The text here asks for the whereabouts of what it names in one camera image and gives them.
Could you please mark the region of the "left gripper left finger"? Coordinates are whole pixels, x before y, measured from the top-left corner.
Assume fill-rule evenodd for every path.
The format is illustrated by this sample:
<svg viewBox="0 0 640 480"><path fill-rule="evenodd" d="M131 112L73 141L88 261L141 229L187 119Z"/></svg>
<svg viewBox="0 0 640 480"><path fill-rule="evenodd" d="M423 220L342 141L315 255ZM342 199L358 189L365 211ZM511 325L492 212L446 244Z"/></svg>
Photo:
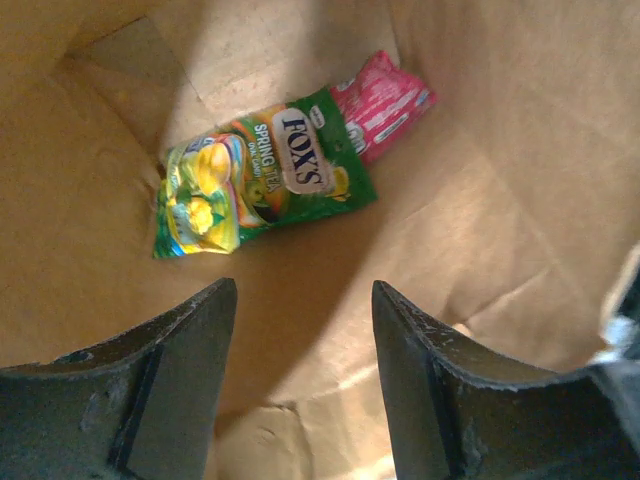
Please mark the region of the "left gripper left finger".
<svg viewBox="0 0 640 480"><path fill-rule="evenodd" d="M202 478L236 306L223 278L104 342L4 368L2 477Z"/></svg>

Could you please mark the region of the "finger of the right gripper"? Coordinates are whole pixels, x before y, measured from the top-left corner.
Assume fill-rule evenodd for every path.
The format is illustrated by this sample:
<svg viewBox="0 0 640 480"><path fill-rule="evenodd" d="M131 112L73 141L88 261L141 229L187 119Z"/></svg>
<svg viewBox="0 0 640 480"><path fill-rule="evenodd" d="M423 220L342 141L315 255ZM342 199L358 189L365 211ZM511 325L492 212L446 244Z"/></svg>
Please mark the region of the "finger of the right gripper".
<svg viewBox="0 0 640 480"><path fill-rule="evenodd" d="M590 358L590 364L639 360L638 243L630 250L603 300L599 336L604 346Z"/></svg>

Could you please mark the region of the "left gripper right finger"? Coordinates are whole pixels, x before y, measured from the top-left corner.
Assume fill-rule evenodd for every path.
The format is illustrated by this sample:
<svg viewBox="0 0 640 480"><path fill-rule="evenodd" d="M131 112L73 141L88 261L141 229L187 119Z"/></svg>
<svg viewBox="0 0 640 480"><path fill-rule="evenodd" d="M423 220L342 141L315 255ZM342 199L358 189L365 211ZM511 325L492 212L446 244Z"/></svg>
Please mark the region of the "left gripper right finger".
<svg viewBox="0 0 640 480"><path fill-rule="evenodd" d="M635 479L639 363L557 374L501 355L372 288L378 368L400 479Z"/></svg>

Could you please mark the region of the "brown paper bag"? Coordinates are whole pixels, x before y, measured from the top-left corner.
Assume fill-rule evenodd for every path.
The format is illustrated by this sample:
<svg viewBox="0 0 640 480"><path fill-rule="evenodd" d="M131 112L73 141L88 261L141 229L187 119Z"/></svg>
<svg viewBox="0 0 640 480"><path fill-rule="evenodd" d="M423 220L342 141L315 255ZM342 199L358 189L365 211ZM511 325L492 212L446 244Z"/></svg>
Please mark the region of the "brown paper bag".
<svg viewBox="0 0 640 480"><path fill-rule="evenodd" d="M376 202L152 258L167 148L378 50L438 101L373 163ZM208 479L393 477L375 281L570 371L638 246L635 1L1 5L1 362L50 362L233 278Z"/></svg>

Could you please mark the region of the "green yellow snack packet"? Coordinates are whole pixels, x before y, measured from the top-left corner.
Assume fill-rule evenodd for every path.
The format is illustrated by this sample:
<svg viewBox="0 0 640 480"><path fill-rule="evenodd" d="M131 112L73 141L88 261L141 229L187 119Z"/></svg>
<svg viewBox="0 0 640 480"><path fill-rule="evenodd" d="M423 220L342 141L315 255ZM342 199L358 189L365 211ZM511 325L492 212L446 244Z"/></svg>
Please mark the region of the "green yellow snack packet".
<svg viewBox="0 0 640 480"><path fill-rule="evenodd" d="M170 148L156 258L230 254L276 227L377 198L329 89L253 112Z"/></svg>

